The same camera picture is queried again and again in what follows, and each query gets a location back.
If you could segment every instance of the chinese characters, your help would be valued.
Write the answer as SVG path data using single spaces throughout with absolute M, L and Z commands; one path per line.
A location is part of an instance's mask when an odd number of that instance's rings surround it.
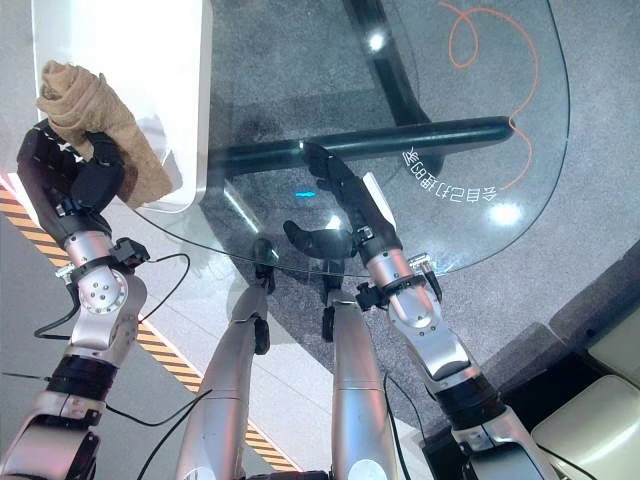
M 427 172 L 426 167 L 420 161 L 418 152 L 411 147 L 410 152 L 402 152 L 402 158 L 407 168 L 411 171 L 416 180 L 420 181 L 420 186 L 427 192 L 442 200 L 454 203 L 475 203 L 480 200 L 490 202 L 497 195 L 496 187 L 463 188 L 450 185 L 434 177 Z

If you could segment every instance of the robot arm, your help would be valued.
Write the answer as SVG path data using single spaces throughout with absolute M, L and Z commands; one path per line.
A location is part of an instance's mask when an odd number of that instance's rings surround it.
M 40 225 L 72 260 L 65 274 L 77 288 L 80 314 L 62 360 L 2 457 L 2 480 L 93 478 L 100 439 L 90 427 L 133 347 L 146 299 L 133 273 L 148 253 L 129 239 L 114 245 L 100 216 L 122 182 L 118 149 L 105 134 L 87 136 L 95 154 L 85 163 L 45 120 L 27 133 L 18 156 Z
M 329 251 L 319 248 L 330 235 L 326 231 L 307 232 L 287 222 L 285 232 L 297 248 L 312 256 L 360 254 L 374 286 L 358 287 L 358 303 L 363 310 L 373 305 L 391 306 L 391 324 L 404 336 L 429 394 L 439 403 L 451 423 L 453 437 L 469 456 L 465 475 L 492 480 L 557 480 L 516 414 L 502 402 L 444 321 L 440 287 L 428 257 L 413 259 L 413 265 L 406 259 L 375 180 L 365 176 L 363 181 L 322 147 L 305 144 L 304 149 L 309 170 L 319 177 L 318 186 L 334 194 L 354 231 L 335 237 Z

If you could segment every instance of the white furniture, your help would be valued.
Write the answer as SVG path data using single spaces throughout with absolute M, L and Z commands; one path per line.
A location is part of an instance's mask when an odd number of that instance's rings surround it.
M 640 472 L 640 391 L 607 375 L 538 424 L 534 440 L 598 480 L 628 480 Z M 551 463 L 572 480 L 589 480 L 566 463 Z
M 178 187 L 150 207 L 178 212 L 199 200 L 206 188 L 211 2 L 34 0 L 32 18 L 36 85 L 49 59 L 104 73 Z
M 589 354 L 640 388 L 640 308 L 602 337 Z

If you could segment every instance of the black metal bar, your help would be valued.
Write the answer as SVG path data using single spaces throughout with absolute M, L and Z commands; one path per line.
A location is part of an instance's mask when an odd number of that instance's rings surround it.
M 362 52 L 396 125 L 430 122 L 416 99 L 380 0 L 344 0 Z
M 442 164 L 430 164 L 430 158 L 494 145 L 512 134 L 507 117 L 485 117 L 232 146 L 209 151 L 208 181 L 213 185 L 222 176 L 303 167 L 301 141 L 322 145 L 345 161 L 399 155 L 413 148 L 437 175 Z

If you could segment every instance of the orange curved line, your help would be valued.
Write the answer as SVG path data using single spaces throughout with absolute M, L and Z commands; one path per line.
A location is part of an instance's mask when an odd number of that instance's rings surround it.
M 509 183 L 507 183 L 507 184 L 503 185 L 502 187 L 500 187 L 500 190 L 506 190 L 508 188 L 511 188 L 516 183 L 518 183 L 522 179 L 522 177 L 524 177 L 524 175 L 529 170 L 529 168 L 531 166 L 531 163 L 532 163 L 532 160 L 533 160 L 533 144 L 531 143 L 531 140 L 529 139 L 529 137 L 527 137 L 527 135 L 522 130 L 520 130 L 519 128 L 517 128 L 515 126 L 514 118 L 516 117 L 516 115 L 521 113 L 525 108 L 527 108 L 529 103 L 531 103 L 531 100 L 533 99 L 533 97 L 534 97 L 534 95 L 536 93 L 536 89 L 538 87 L 538 80 L 540 78 L 540 62 L 538 60 L 538 53 L 537 53 L 537 50 L 536 50 L 536 46 L 535 46 L 531 36 L 524 29 L 524 27 L 522 27 L 522 25 L 520 25 L 513 18 L 511 18 L 510 16 L 502 13 L 499 10 L 496 10 L 496 9 L 493 9 L 493 8 L 487 8 L 487 7 L 475 7 L 475 8 L 470 8 L 468 10 L 465 10 L 463 12 L 463 11 L 459 10 L 458 8 L 454 7 L 453 5 L 451 5 L 450 3 L 447 3 L 447 2 L 440 2 L 439 5 L 442 6 L 442 7 L 448 8 L 453 13 L 458 15 L 458 17 L 456 18 L 455 23 L 453 24 L 453 26 L 451 27 L 451 30 L 449 31 L 449 60 L 451 60 L 451 63 L 457 68 L 466 68 L 466 67 L 468 67 L 469 65 L 471 65 L 473 63 L 473 61 L 475 61 L 475 59 L 476 59 L 476 57 L 478 55 L 477 31 L 475 29 L 475 26 L 473 25 L 473 22 L 469 18 L 470 15 L 472 15 L 474 13 L 487 13 L 489 15 L 494 15 L 494 16 L 504 20 L 509 25 L 514 27 L 518 31 L 518 33 L 520 33 L 524 37 L 525 41 L 527 42 L 527 44 L 529 46 L 529 51 L 531 53 L 531 57 L 533 58 L 533 65 L 534 65 L 534 76 L 533 76 L 533 82 L 531 83 L 531 89 L 529 90 L 529 95 L 527 95 L 527 98 L 520 105 L 518 105 L 516 107 L 516 109 L 513 112 L 511 112 L 511 114 L 509 115 L 509 126 L 527 144 L 527 148 L 529 150 L 529 153 L 528 153 L 528 157 L 527 157 L 527 162 L 526 162 L 524 168 L 522 169 L 522 171 L 520 172 L 520 174 L 514 180 L 512 180 Z M 467 25 L 469 25 L 469 27 L 471 28 L 471 31 L 473 33 L 473 36 L 474 36 L 474 52 L 473 52 L 473 55 L 471 56 L 470 60 L 468 60 L 467 62 L 465 62 L 463 64 L 459 64 L 458 62 L 456 62 L 455 57 L 453 56 L 452 42 L 453 42 L 453 38 L 455 36 L 455 31 L 458 28 L 458 25 L 460 24 L 460 22 L 462 20 L 464 20 L 467 23 Z
M 443 7 L 447 7 L 449 10 L 451 10 L 456 15 L 458 15 L 458 18 L 456 18 L 455 23 L 453 24 L 453 26 L 451 27 L 451 30 L 449 31 L 449 45 L 448 45 L 449 60 L 456 68 L 467 68 L 469 65 L 471 65 L 473 62 L 476 61 L 476 58 L 478 58 L 479 45 L 478 45 L 478 31 L 476 30 L 476 26 L 473 24 L 468 14 L 458 10 L 456 7 L 454 7 L 450 3 L 440 2 L 440 5 L 442 5 Z M 462 20 L 464 20 L 465 23 L 469 25 L 469 28 L 471 29 L 471 34 L 473 35 L 473 53 L 471 54 L 471 57 L 466 62 L 458 63 L 455 59 L 455 56 L 453 55 L 453 39 L 455 37 L 456 30 L 458 29 L 458 25 Z

